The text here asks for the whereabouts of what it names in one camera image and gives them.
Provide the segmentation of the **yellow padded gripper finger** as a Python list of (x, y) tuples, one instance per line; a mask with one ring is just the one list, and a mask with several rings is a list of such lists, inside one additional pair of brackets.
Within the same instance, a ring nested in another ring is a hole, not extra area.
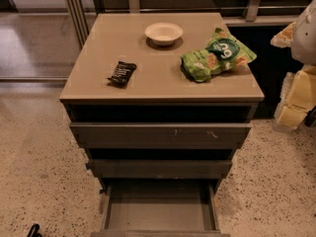
[(276, 123), (296, 129), (316, 106), (316, 66), (304, 65), (298, 72), (287, 72), (283, 79)]
[(271, 39), (271, 45), (280, 48), (291, 47), (294, 26), (295, 22), (289, 24), (282, 31), (276, 34)]

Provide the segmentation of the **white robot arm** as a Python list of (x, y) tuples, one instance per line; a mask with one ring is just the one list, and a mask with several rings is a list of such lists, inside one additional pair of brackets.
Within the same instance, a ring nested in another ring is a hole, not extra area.
[(291, 56), (303, 64), (283, 79), (280, 102), (274, 114), (274, 129), (290, 132), (301, 124), (316, 126), (316, 0), (306, 7), (298, 19), (271, 40), (271, 45), (289, 47)]

